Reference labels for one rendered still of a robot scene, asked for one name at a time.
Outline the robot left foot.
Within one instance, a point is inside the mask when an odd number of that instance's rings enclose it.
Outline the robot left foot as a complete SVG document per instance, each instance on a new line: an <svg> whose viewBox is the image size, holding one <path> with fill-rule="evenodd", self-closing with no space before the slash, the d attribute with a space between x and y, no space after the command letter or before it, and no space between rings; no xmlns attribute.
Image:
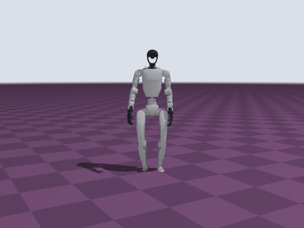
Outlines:
<svg viewBox="0 0 304 228"><path fill-rule="evenodd" d="M159 172L164 172L164 169L162 168L162 166L158 166L158 167L156 167L157 168L157 170L159 171Z"/></svg>

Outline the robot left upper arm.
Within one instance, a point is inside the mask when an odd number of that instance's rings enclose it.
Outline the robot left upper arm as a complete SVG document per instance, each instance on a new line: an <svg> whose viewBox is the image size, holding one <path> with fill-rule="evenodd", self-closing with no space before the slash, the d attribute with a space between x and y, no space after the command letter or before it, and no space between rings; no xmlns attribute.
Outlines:
<svg viewBox="0 0 304 228"><path fill-rule="evenodd" d="M170 88L171 88L171 77L170 73L168 70L162 70L162 76L165 77L164 82L165 82L165 87L166 89L164 90L165 95L171 95Z"/></svg>

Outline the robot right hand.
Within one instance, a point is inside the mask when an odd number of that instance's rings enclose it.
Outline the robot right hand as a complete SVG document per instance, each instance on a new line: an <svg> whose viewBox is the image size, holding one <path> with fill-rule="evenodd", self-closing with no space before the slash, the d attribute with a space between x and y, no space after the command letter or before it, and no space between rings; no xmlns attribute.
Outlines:
<svg viewBox="0 0 304 228"><path fill-rule="evenodd" d="M132 116L131 116L131 114L133 112L133 106L132 105L129 107L129 110L127 110L127 112L128 112L128 114L127 114L128 124L133 125L133 123L131 122L131 119L133 119Z"/></svg>

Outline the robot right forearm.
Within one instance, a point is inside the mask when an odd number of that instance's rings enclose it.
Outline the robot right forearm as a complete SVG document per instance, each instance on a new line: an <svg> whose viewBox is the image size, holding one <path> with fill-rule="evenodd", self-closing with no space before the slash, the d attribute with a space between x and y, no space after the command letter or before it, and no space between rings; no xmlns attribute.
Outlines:
<svg viewBox="0 0 304 228"><path fill-rule="evenodd" d="M133 88L131 88L130 94L129 94L129 102L128 102L128 107L127 107L128 110L131 105L133 106L133 109L134 109L134 102L135 102L136 95L132 94L132 90L133 90Z"/></svg>

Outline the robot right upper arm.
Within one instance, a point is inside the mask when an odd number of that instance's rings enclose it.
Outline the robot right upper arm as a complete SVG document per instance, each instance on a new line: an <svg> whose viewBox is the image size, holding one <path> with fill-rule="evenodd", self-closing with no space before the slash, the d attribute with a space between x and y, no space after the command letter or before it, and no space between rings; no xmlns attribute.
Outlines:
<svg viewBox="0 0 304 228"><path fill-rule="evenodd" d="M139 69L139 70L136 70L134 73L133 82L132 82L132 88L133 88L132 94L136 95L138 93L137 86L140 81L139 77L142 76L142 71L143 71L143 69Z"/></svg>

